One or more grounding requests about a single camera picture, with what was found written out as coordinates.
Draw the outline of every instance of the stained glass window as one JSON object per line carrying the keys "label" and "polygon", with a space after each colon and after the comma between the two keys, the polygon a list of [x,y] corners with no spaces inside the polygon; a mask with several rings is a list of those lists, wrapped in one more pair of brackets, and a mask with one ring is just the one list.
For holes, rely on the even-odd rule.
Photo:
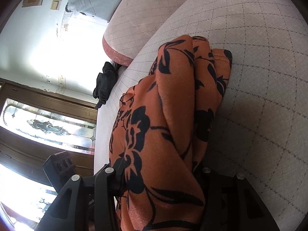
{"label": "stained glass window", "polygon": [[90,122],[7,99],[0,126],[46,145],[94,155],[96,124]]}

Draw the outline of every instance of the white wall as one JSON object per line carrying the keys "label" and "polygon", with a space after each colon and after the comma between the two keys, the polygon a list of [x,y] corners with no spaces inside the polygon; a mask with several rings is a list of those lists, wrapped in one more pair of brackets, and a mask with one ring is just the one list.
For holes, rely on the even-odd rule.
{"label": "white wall", "polygon": [[93,83],[84,88],[65,77],[70,70],[62,61],[65,50],[58,36],[67,1],[62,1],[59,10],[50,9],[52,0],[43,0],[41,6],[18,5],[0,35],[0,77],[96,102],[91,96]]}

